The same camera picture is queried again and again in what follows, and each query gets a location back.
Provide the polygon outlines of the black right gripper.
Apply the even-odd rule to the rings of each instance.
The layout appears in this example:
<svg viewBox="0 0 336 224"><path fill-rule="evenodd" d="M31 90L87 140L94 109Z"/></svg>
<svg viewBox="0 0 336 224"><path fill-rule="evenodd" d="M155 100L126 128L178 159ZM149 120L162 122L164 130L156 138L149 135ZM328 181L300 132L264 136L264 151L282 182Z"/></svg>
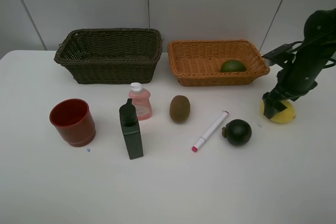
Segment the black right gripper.
<svg viewBox="0 0 336 224"><path fill-rule="evenodd" d="M262 96L264 116L272 119L276 114L287 107L282 100L296 101L314 89L318 84L318 63L313 58L297 58L294 62L288 61L285 67L277 74L277 84L272 92Z"/></svg>

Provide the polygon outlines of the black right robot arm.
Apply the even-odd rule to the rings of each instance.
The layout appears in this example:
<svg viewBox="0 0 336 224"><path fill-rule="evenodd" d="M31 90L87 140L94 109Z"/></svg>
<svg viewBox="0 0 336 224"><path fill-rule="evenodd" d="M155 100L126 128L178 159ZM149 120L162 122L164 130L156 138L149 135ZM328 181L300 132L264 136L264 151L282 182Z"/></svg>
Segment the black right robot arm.
<svg viewBox="0 0 336 224"><path fill-rule="evenodd" d="M265 104L298 100L317 86L316 78L323 69L335 66L335 9L310 15L303 34L302 41L284 44L264 55L282 67L276 86L262 97Z"/></svg>

